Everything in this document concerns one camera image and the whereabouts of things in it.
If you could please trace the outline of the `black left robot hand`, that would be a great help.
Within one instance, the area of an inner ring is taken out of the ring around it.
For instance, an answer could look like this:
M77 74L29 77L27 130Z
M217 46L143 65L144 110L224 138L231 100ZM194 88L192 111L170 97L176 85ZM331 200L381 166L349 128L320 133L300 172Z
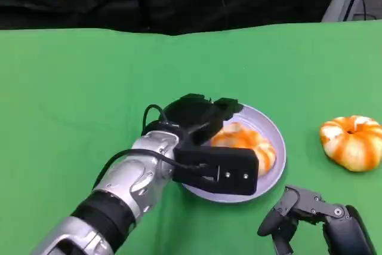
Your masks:
M159 120L178 125L194 145L202 145L212 139L225 121L240 112L244 106L236 99L206 99L201 94L187 94L164 108Z

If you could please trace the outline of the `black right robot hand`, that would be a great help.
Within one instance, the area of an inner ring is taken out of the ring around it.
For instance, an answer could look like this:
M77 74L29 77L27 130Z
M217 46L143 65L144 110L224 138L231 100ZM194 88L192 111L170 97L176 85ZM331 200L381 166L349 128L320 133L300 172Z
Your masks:
M330 204L320 193L292 185L285 186L283 195L263 219L257 235L270 235L276 254L293 254L290 241L300 222L322 224L329 254L377 253L354 206Z

